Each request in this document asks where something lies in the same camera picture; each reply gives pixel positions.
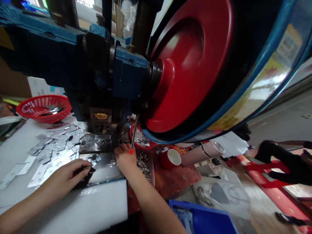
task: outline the shoe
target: shoe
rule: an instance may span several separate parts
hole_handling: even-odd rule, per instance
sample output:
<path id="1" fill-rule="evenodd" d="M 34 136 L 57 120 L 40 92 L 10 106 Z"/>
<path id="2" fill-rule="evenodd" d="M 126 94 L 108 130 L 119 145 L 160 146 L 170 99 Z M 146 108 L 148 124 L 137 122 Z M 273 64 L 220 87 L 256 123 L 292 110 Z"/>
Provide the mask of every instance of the shoe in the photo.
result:
<path id="1" fill-rule="evenodd" d="M 296 226 L 304 226 L 306 224 L 301 219 L 297 219 L 297 218 L 295 218 L 293 216 L 289 216 L 289 215 L 286 215 L 286 214 L 283 214 L 283 213 L 275 212 L 275 216 L 282 223 L 288 223 L 288 224 L 296 225 Z"/>

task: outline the cardboard box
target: cardboard box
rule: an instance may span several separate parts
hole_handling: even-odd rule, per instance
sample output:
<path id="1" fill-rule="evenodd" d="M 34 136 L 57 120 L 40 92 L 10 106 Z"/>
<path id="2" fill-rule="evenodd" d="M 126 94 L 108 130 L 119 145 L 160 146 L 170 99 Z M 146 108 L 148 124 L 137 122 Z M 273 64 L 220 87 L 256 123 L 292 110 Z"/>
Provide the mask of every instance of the cardboard box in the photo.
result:
<path id="1" fill-rule="evenodd" d="M 50 94 L 64 95 L 65 93 L 64 88 L 50 86 L 42 78 L 29 76 L 27 77 L 27 79 L 30 87 L 30 92 L 32 93 L 32 97 Z"/>

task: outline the person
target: person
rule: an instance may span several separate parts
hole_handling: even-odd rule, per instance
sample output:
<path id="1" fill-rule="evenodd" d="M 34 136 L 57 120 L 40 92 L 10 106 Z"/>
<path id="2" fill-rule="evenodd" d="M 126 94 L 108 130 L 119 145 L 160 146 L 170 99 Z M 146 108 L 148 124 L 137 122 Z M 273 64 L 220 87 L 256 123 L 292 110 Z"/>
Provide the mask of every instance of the person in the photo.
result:
<path id="1" fill-rule="evenodd" d="M 284 141 L 284 142 L 275 142 L 266 140 L 263 141 L 260 146 L 258 153 L 254 157 L 256 161 L 250 160 L 254 163 L 257 161 L 263 163 L 271 163 L 271 156 L 279 159 L 283 163 L 286 164 L 290 173 L 279 173 L 275 171 L 271 171 L 264 176 L 267 175 L 270 178 L 280 180 L 289 184 L 304 184 L 304 185 L 312 185 L 312 159 L 311 155 L 304 150 L 302 155 L 296 155 L 288 150 L 284 149 L 280 145 L 296 145 L 303 146 L 307 149 L 312 149 L 312 142 L 310 141 Z"/>
<path id="2" fill-rule="evenodd" d="M 129 154 L 130 144 L 117 147 L 117 165 L 130 183 L 139 201 L 151 233 L 186 233 L 177 216 L 137 167 L 136 154 Z M 61 200 L 90 171 L 92 163 L 76 159 L 56 170 L 36 191 L 0 215 L 0 233 L 19 230 L 40 212 Z"/>

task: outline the red cup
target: red cup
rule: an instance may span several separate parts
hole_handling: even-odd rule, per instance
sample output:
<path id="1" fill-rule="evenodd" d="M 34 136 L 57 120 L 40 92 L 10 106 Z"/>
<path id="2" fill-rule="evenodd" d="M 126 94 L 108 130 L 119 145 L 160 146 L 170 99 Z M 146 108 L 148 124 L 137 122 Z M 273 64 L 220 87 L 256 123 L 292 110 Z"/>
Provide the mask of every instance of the red cup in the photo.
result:
<path id="1" fill-rule="evenodd" d="M 172 169 L 181 164 L 181 156 L 175 149 L 169 149 L 160 155 L 160 162 L 165 169 Z"/>

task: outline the scrap metal pile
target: scrap metal pile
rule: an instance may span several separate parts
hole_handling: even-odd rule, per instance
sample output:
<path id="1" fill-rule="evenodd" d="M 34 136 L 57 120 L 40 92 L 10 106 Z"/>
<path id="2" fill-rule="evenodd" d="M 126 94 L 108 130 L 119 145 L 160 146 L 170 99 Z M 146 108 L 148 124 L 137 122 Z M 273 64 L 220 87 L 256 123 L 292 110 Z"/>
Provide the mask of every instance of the scrap metal pile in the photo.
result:
<path id="1" fill-rule="evenodd" d="M 84 131 L 74 124 L 65 124 L 57 129 L 48 129 L 36 136 L 39 143 L 27 153 L 40 161 L 28 188 L 43 184 L 59 167 L 79 158 L 79 141 Z"/>

